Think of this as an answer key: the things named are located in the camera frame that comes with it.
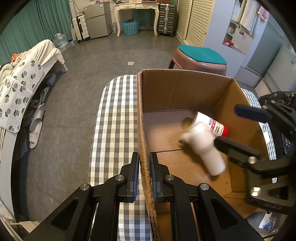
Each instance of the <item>plastic stool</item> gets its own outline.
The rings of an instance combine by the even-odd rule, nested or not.
[[[224,76],[227,69],[225,59],[214,50],[189,45],[179,45],[174,51],[169,69],[172,69],[174,65],[179,69],[195,70]]]

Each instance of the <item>red bottle cap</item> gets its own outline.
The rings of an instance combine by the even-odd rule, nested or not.
[[[227,134],[228,134],[228,128],[227,128],[227,126],[224,126],[224,129],[223,129],[223,132],[222,132],[221,136],[226,137]]]

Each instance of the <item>teal stool cushion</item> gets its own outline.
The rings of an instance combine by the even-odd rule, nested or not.
[[[227,64],[225,59],[209,48],[195,47],[189,45],[179,45],[179,50],[188,57],[198,61],[212,64]]]

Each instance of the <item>blue laundry basket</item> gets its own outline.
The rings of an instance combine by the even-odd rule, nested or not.
[[[135,35],[138,33],[139,20],[128,23],[127,21],[121,21],[122,30],[124,35]]]

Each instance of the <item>white suitcase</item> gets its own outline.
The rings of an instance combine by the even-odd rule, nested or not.
[[[72,21],[73,21],[76,37],[78,40],[77,42],[80,43],[80,41],[83,39],[88,41],[90,37],[89,37],[89,31],[86,25],[85,15],[83,14],[82,16],[73,18]]]

